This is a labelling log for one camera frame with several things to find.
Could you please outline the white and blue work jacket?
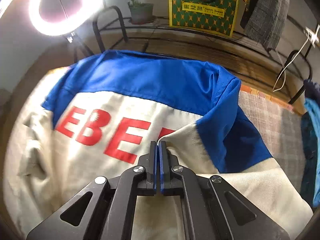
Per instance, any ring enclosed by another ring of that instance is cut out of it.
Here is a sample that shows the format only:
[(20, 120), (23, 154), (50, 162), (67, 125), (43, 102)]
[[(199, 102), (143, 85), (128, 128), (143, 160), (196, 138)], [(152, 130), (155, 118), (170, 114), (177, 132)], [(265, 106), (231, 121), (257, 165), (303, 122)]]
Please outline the white and blue work jacket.
[(21, 237), (97, 177), (138, 165), (152, 141), (205, 178), (220, 174), (291, 239), (313, 212), (210, 62), (108, 50), (46, 75), (10, 135), (4, 201)]

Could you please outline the teal and navy folded clothes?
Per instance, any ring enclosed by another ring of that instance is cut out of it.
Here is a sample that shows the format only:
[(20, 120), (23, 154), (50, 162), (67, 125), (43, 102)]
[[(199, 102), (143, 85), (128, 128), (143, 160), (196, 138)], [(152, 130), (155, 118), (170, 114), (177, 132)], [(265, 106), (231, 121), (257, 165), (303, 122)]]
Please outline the teal and navy folded clothes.
[(304, 80), (306, 113), (301, 119), (305, 168), (300, 194), (313, 208), (319, 207), (319, 84)]

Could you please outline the black metal clothes rack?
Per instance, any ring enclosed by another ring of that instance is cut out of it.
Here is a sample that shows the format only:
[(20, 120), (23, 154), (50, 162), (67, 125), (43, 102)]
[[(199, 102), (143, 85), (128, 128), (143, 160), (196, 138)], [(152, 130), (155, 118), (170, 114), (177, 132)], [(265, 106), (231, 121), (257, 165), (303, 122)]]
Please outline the black metal clothes rack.
[[(166, 17), (156, 17), (151, 23), (132, 24), (124, 18), (127, 42), (133, 48), (135, 40), (140, 40), (142, 52), (163, 54), (179, 59), (210, 61), (221, 65), (244, 81), (245, 84), (272, 94), (273, 85), (294, 52), (289, 55), (274, 50), (268, 51), (247, 36), (236, 33), (234, 38), (225, 38), (201, 31), (172, 28)], [(312, 67), (307, 55), (300, 53), (286, 70), (283, 90), (275, 96), (290, 104), (300, 105), (304, 93), (304, 80), (312, 79)]]

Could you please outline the grey plaid blanket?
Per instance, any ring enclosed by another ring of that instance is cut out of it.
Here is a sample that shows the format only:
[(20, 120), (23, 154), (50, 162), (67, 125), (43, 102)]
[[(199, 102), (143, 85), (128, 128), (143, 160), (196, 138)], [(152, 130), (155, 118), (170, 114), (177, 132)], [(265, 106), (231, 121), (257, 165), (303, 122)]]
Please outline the grey plaid blanket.
[(301, 117), (282, 102), (243, 90), (239, 93), (239, 105), (291, 183), (298, 185), (305, 167)]

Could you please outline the orange cloth under blanket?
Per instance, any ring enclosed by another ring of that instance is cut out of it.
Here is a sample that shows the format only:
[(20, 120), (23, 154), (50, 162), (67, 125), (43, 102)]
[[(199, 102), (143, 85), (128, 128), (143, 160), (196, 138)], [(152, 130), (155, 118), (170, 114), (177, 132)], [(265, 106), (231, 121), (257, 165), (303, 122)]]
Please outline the orange cloth under blanket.
[(242, 84), (240, 87), (240, 90), (242, 92), (246, 92), (248, 94), (263, 98), (264, 100), (273, 102), (273, 103), (279, 105), (281, 108), (287, 109), (288, 111), (290, 111), (292, 113), (296, 113), (298, 115), (303, 115), (306, 112), (304, 108), (301, 108), (301, 109), (297, 108), (294, 105), (292, 105), (288, 102), (285, 102), (284, 100), (282, 100), (276, 96), (264, 93), (256, 88), (252, 88), (252, 87), (248, 86), (247, 84)]

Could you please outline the potted plant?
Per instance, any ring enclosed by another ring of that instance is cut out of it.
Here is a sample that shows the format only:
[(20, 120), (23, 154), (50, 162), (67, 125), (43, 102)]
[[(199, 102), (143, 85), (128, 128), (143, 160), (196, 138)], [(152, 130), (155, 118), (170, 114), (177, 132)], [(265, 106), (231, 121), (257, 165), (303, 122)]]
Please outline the potted plant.
[(153, 15), (153, 3), (141, 3), (138, 0), (130, 0), (127, 3), (131, 13), (132, 24), (146, 24), (155, 20)]

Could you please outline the white clip desk lamp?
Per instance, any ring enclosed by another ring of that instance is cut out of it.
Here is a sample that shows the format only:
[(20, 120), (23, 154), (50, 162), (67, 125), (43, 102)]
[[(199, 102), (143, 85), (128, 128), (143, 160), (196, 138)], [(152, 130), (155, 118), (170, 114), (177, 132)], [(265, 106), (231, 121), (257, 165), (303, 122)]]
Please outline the white clip desk lamp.
[[(311, 30), (308, 27), (305, 27), (304, 29), (304, 34), (306, 35), (306, 40), (304, 41), (303, 45), (301, 46), (301, 48), (297, 51), (293, 53), (293, 56), (291, 57), (291, 59), (289, 60), (288, 63), (282, 64), (282, 69), (280, 71), (280, 73), (277, 76), (277, 79), (273, 85), (272, 88), (272, 92), (278, 92), (280, 90), (282, 90), (282, 88), (285, 85), (286, 82), (286, 70), (287, 68), (293, 64), (294, 60), (296, 59), (296, 57), (302, 52), (303, 48), (309, 43), (313, 48), (315, 48), (316, 46), (318, 46), (319, 44), (319, 24), (317, 24), (317, 27), (315, 29), (315, 31)], [(280, 80), (280, 78), (283, 77), (283, 83), (279, 88), (276, 88), (278, 81)]]

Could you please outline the yellow green patterned box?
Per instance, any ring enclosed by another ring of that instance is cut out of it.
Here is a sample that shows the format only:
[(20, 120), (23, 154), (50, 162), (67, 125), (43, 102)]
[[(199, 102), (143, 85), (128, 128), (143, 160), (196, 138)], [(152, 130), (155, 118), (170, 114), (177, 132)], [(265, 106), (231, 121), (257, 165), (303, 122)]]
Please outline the yellow green patterned box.
[(239, 0), (168, 0), (169, 26), (231, 38)]

